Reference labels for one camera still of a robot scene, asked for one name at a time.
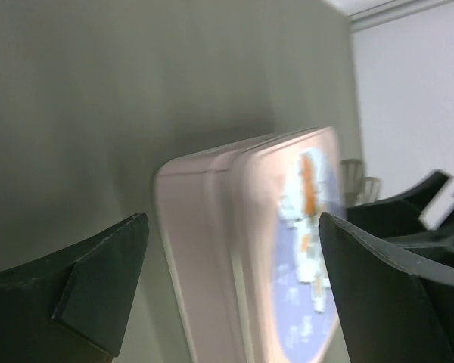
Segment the silver tin lid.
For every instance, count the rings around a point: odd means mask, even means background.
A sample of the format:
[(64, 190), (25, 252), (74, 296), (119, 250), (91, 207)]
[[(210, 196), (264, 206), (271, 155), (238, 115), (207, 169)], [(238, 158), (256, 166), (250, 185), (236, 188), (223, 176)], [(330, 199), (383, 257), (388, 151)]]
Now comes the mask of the silver tin lid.
[(339, 325), (319, 218), (345, 213), (331, 127), (272, 136), (221, 168), (222, 236), (248, 362), (321, 362)]

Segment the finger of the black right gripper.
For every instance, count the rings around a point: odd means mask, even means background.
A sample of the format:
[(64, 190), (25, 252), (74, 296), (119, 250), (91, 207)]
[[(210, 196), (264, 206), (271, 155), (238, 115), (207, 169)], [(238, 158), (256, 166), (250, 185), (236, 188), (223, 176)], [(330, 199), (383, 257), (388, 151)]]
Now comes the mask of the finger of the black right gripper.
[(421, 215), (451, 176), (433, 171), (401, 194), (347, 209), (347, 220), (405, 250), (454, 268), (454, 207), (435, 229)]

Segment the metal serving tongs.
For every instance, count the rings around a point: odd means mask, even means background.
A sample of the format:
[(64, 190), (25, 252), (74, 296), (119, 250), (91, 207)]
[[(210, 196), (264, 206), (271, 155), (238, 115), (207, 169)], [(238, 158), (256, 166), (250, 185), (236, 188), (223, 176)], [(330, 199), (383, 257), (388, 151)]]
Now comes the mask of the metal serving tongs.
[(346, 207), (376, 201), (381, 193), (381, 180), (365, 174), (365, 163), (358, 159), (341, 161)]

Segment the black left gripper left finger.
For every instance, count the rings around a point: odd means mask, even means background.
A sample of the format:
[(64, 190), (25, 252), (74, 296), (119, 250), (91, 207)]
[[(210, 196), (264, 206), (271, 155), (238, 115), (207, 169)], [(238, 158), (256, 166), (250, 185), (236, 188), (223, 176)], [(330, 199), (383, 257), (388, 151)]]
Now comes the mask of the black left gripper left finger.
[(148, 244), (144, 213), (0, 271), (0, 362), (111, 362)]

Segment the pink cookie tin box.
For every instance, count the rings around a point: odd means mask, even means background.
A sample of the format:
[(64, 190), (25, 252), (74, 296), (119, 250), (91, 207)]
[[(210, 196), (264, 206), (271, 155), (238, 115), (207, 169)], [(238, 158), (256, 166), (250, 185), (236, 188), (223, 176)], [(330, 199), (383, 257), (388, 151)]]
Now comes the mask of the pink cookie tin box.
[(160, 235), (194, 362), (245, 362), (229, 244), (225, 176), (261, 135), (178, 157), (154, 181)]

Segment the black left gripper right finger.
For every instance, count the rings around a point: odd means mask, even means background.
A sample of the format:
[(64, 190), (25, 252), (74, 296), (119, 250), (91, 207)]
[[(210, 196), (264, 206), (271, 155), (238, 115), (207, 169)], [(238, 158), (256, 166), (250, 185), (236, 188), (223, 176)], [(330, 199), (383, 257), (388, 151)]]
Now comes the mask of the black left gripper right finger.
[(323, 213), (319, 235), (352, 362), (454, 362), (454, 268)]

